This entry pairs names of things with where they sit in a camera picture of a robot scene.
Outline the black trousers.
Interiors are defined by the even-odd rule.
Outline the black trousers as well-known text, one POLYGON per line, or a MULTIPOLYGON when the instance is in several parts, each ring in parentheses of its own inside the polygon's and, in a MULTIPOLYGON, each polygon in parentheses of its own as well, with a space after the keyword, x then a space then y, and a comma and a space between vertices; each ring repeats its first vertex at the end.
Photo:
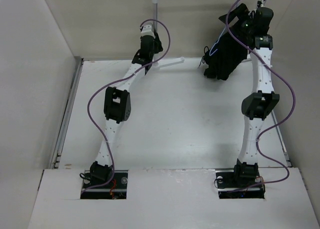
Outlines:
POLYGON ((226 32, 202 57, 202 62, 207 64, 203 74, 209 79, 225 81, 247 56, 248 50, 226 32))

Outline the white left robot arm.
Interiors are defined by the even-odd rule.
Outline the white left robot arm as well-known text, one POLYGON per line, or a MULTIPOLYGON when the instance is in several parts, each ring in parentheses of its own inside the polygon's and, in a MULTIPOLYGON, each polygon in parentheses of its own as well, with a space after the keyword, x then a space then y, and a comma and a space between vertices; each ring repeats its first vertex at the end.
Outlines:
POLYGON ((96 189, 108 188, 115 176, 115 161, 112 153, 117 132, 131 114, 130 89, 146 75, 153 64, 153 57, 163 51, 162 43, 157 32, 144 34, 140 37, 140 49, 136 52, 131 65, 122 79, 110 82, 96 91, 87 104, 87 113, 90 120, 102 133, 103 142, 98 155, 89 169, 89 181, 82 193, 96 189), (101 129, 94 121, 90 106, 94 97, 101 91, 105 91, 103 113, 105 116, 105 129, 101 129))

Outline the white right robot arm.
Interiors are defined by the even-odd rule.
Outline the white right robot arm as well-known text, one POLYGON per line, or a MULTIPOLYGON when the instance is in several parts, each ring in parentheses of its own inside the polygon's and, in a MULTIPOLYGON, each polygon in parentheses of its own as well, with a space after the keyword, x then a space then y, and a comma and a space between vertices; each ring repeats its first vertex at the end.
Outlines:
POLYGON ((280 100, 275 93, 271 68, 273 38, 268 34, 270 22, 274 16, 272 9, 259 6, 249 11, 244 3, 232 9, 229 14, 219 17, 228 25, 233 19, 237 22, 228 29, 233 38, 238 39, 249 51, 253 69, 252 92, 241 104, 244 115, 244 135, 242 147, 234 166, 233 173, 222 175, 220 182, 227 188, 246 188, 256 186, 259 176, 258 135, 262 131, 265 119, 280 100))

